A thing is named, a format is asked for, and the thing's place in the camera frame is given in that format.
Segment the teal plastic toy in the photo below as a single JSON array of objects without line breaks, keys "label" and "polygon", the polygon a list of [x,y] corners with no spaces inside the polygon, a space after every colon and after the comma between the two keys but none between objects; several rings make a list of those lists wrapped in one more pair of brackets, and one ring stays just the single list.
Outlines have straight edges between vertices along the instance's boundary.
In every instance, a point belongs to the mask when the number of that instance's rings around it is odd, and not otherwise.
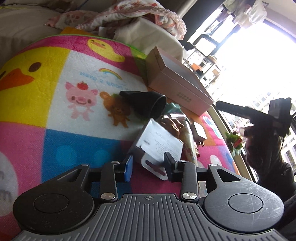
[{"label": "teal plastic toy", "polygon": [[184,114],[181,110],[181,107],[177,103],[167,103],[164,109],[164,113],[175,113],[175,114]]}]

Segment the potted pink flower plant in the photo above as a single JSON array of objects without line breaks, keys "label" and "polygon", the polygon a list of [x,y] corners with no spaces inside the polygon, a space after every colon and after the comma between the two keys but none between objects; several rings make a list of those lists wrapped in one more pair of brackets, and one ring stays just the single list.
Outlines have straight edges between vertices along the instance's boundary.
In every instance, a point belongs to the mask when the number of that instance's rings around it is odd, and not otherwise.
[{"label": "potted pink flower plant", "polygon": [[226,145],[231,153],[231,156],[235,157],[240,155],[241,149],[243,148],[241,135],[239,135],[236,131],[225,133],[225,135]]}]

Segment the dark red chrome bottle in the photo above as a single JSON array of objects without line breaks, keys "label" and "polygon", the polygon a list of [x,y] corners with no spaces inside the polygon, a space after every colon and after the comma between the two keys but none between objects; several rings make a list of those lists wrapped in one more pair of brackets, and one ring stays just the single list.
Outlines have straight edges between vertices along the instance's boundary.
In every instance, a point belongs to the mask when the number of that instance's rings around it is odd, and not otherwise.
[{"label": "dark red chrome bottle", "polygon": [[161,118],[170,118],[170,119],[176,119],[178,121],[187,121],[190,123],[189,119],[185,114],[179,114],[179,113],[165,113],[161,115]]}]

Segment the metal balcony shelf rack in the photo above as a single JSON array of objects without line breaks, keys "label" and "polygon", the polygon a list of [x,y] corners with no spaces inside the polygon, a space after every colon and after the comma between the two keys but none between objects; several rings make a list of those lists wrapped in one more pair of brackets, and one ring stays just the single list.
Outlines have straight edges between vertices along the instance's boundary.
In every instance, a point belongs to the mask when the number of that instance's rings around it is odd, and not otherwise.
[{"label": "metal balcony shelf rack", "polygon": [[183,48],[182,62],[197,76],[205,88],[214,84],[221,74],[216,57],[205,56],[195,47],[190,50]]}]

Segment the patterned cream tube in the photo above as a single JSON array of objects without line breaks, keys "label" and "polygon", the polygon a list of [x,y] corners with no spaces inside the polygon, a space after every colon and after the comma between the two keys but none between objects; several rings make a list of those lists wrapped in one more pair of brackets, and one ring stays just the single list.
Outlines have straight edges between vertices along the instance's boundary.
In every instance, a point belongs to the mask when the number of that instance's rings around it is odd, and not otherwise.
[{"label": "patterned cream tube", "polygon": [[180,130],[180,140],[184,143],[183,150],[185,152],[185,156],[189,162],[192,162],[196,166],[198,166],[196,148],[194,145],[193,134],[190,129],[189,123],[186,120],[182,120],[181,124],[183,125],[183,127],[181,127]]}]

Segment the colourful duck play mat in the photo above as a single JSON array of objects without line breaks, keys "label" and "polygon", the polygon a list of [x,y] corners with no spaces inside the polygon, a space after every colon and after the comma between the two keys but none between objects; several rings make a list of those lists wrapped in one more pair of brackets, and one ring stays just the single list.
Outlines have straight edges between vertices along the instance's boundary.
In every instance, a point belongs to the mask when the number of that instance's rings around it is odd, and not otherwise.
[{"label": "colourful duck play mat", "polygon": [[34,42],[1,67],[1,240],[20,233],[16,199],[64,172],[93,198],[100,177],[79,166],[122,161],[147,120],[120,95],[149,91],[138,49],[86,35]]}]

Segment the white power adapter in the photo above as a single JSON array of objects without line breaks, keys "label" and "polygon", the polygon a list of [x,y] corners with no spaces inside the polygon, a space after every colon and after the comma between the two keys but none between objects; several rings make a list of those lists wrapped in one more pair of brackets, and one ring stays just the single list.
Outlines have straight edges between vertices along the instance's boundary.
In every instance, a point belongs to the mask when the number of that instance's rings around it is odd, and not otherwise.
[{"label": "white power adapter", "polygon": [[192,134],[193,134],[193,139],[198,145],[204,145],[203,142],[207,139],[205,130],[203,126],[197,122],[193,122],[190,125]]}]

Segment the black cone-shaped object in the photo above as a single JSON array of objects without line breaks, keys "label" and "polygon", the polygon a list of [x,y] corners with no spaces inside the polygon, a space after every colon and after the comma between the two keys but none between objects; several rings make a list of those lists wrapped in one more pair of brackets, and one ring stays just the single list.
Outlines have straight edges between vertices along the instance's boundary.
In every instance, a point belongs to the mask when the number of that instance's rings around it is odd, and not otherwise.
[{"label": "black cone-shaped object", "polygon": [[145,118],[159,118],[167,104],[167,97],[155,91],[121,91],[119,94]]}]

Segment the pink cardboard box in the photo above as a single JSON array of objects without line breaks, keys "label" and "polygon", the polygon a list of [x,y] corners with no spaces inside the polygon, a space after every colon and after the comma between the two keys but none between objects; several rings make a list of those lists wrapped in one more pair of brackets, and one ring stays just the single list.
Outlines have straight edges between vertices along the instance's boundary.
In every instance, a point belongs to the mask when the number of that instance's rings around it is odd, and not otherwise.
[{"label": "pink cardboard box", "polygon": [[213,104],[194,72],[164,50],[154,47],[145,59],[148,86],[191,112],[202,115]]}]

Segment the beige covered sofa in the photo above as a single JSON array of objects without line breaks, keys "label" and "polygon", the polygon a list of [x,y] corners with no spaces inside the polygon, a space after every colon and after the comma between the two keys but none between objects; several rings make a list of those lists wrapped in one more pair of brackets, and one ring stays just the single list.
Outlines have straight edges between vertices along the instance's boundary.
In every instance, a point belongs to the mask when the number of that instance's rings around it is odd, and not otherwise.
[{"label": "beige covered sofa", "polygon": [[81,10],[83,1],[1,1],[1,65],[29,44],[66,28],[116,40],[148,54],[159,47],[177,60],[185,22],[158,1],[98,1],[101,10]]}]

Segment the pink white floral blanket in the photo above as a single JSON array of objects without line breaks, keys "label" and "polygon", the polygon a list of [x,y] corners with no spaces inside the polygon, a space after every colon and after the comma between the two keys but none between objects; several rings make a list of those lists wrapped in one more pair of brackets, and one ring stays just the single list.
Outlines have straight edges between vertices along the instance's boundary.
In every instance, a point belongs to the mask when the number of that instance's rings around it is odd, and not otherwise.
[{"label": "pink white floral blanket", "polygon": [[100,27],[115,29],[128,25],[140,17],[163,28],[177,40],[184,39],[187,32],[182,18],[175,12],[164,8],[158,1],[116,1],[101,13],[69,11],[50,18],[45,25],[58,30],[73,27],[91,33],[97,32]]}]

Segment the white paper packaged item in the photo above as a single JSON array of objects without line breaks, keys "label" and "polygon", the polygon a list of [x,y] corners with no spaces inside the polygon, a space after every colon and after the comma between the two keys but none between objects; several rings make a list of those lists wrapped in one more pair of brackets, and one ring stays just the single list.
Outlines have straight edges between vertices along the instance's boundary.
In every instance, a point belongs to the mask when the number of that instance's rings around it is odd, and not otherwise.
[{"label": "white paper packaged item", "polygon": [[168,180],[164,167],[164,154],[169,152],[176,161],[180,161],[183,142],[175,138],[154,119],[150,119],[142,128],[128,153],[133,160],[163,181]]}]

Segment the orange table cloth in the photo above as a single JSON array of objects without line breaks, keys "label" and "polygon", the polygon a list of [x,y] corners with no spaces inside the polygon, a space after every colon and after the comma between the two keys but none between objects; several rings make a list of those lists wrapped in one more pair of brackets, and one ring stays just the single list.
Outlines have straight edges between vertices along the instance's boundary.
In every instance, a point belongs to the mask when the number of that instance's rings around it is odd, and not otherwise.
[{"label": "orange table cloth", "polygon": [[93,33],[89,33],[83,30],[78,30],[73,27],[66,27],[64,30],[60,32],[61,35],[87,35],[87,36],[94,36]]}]

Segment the hanging laundry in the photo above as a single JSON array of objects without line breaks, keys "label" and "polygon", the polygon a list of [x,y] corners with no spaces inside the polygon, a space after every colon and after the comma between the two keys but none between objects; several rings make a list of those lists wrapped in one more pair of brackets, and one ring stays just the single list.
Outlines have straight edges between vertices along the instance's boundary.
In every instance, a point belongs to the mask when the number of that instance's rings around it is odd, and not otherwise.
[{"label": "hanging laundry", "polygon": [[263,1],[228,0],[223,2],[224,7],[234,16],[233,23],[241,28],[248,28],[262,23],[267,17]]}]

